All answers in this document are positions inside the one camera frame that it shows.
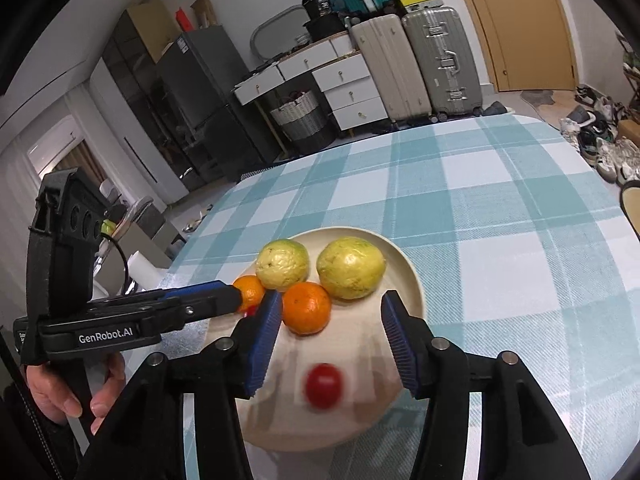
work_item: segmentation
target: blue plaid tablecloth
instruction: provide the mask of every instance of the blue plaid tablecloth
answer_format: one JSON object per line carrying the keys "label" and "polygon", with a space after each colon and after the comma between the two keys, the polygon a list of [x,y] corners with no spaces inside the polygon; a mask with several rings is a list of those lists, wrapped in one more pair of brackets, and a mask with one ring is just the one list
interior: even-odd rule
{"label": "blue plaid tablecloth", "polygon": [[[613,195],[556,130],[521,116],[467,119],[265,171],[214,206],[164,285],[231,282],[270,240],[338,225],[396,243],[420,275],[434,334],[467,352],[517,352],[592,478],[617,471],[640,429],[640,247]],[[335,449],[248,446],[254,475],[405,480],[425,407],[402,394],[377,425]],[[473,395],[466,478],[477,474],[480,423]],[[193,479],[188,416],[185,428]]]}

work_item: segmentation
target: red cherry tomato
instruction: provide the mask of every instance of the red cherry tomato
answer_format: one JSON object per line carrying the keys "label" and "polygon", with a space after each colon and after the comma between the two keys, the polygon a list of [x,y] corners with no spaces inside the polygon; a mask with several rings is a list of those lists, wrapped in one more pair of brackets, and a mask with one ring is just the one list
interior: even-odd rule
{"label": "red cherry tomato", "polygon": [[247,310],[244,311],[244,316],[242,317],[254,316],[259,306],[260,305],[252,305],[248,307]]}
{"label": "red cherry tomato", "polygon": [[327,363],[314,366],[306,377],[305,396],[318,410],[334,407],[342,397],[342,373]]}

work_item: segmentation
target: plate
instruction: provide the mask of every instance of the plate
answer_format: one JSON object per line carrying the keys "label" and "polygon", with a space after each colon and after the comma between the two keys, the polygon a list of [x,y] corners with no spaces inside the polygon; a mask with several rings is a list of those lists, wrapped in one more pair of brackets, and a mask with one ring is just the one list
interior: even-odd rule
{"label": "plate", "polygon": [[[364,238],[379,248],[386,259],[385,275],[366,298],[333,300],[331,320],[319,334],[296,336],[281,325],[264,385],[252,399],[237,401],[242,436],[254,446],[274,451],[334,446],[373,426],[402,389],[380,320],[380,302],[387,290],[395,289],[412,316],[426,319],[420,279],[407,257],[386,238],[363,229],[328,227],[291,237],[309,252],[309,281],[319,283],[318,254],[343,236]],[[244,274],[255,274],[255,262]],[[239,317],[211,319],[205,345],[231,334]],[[303,393],[306,375],[318,363],[340,368],[344,380],[340,403],[324,412],[310,407]]]}

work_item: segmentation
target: human hand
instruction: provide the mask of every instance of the human hand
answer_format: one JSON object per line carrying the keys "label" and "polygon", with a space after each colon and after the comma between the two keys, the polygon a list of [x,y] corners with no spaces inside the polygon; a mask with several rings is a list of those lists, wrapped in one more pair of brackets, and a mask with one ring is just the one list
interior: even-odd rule
{"label": "human hand", "polygon": [[[91,399],[95,420],[91,432],[95,434],[124,388],[124,359],[118,352],[107,357],[107,374],[101,390]],[[65,415],[78,417],[82,407],[65,381],[49,365],[27,366],[27,384],[37,407],[49,420],[57,424],[66,421]]]}

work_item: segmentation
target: white drawer cabinet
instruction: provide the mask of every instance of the white drawer cabinet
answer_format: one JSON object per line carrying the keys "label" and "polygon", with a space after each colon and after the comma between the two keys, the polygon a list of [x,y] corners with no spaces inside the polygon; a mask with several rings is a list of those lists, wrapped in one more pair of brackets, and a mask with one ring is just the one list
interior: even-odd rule
{"label": "white drawer cabinet", "polygon": [[236,88],[236,97],[241,105],[245,105],[282,83],[284,83],[284,78],[277,65],[271,65]]}
{"label": "white drawer cabinet", "polygon": [[356,50],[348,32],[332,36],[331,44],[334,46],[335,53],[338,57],[346,56]]}
{"label": "white drawer cabinet", "polygon": [[323,92],[370,75],[362,54],[357,54],[356,56],[331,63],[331,65],[323,66],[315,70],[313,74],[314,79],[318,83],[318,87]]}
{"label": "white drawer cabinet", "polygon": [[340,108],[334,111],[334,116],[341,130],[348,130],[361,124],[372,123],[388,117],[380,97]]}
{"label": "white drawer cabinet", "polygon": [[331,88],[324,93],[324,96],[332,110],[339,110],[345,106],[373,99],[374,97],[378,97],[379,94],[373,79],[365,77],[347,83],[346,85]]}
{"label": "white drawer cabinet", "polygon": [[334,46],[331,44],[331,41],[327,40],[305,48],[287,57],[287,59],[283,59],[278,63],[278,66],[284,79],[289,80],[317,66],[329,63],[337,57]]}

